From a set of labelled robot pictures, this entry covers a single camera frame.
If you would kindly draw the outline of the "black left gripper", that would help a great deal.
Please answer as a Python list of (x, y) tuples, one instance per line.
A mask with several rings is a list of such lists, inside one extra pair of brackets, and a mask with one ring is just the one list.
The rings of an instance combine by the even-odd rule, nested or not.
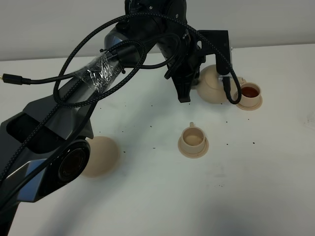
[(183, 36), (179, 54), (167, 65), (165, 78), (171, 78), (175, 86), (179, 102), (190, 102), (191, 87), (199, 83), (200, 66), (206, 62), (207, 55), (221, 57), (231, 70), (232, 66), (222, 54), (222, 49), (230, 46), (227, 30), (199, 30), (198, 33), (208, 40), (210, 46), (194, 33), (187, 32)]

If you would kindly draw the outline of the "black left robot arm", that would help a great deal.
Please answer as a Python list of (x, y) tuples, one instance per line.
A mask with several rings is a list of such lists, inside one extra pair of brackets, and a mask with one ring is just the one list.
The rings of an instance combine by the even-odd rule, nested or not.
[(32, 80), (3, 74), (14, 85), (54, 83), (53, 94), (30, 102), (0, 125), (0, 222), (8, 224), (21, 202), (36, 202), (76, 179), (86, 167), (98, 101), (118, 91), (158, 46), (178, 99), (190, 102), (207, 55), (215, 55), (226, 97), (236, 77), (228, 31), (187, 24), (184, 0), (127, 0), (125, 14), (91, 32), (69, 55), (57, 77)]

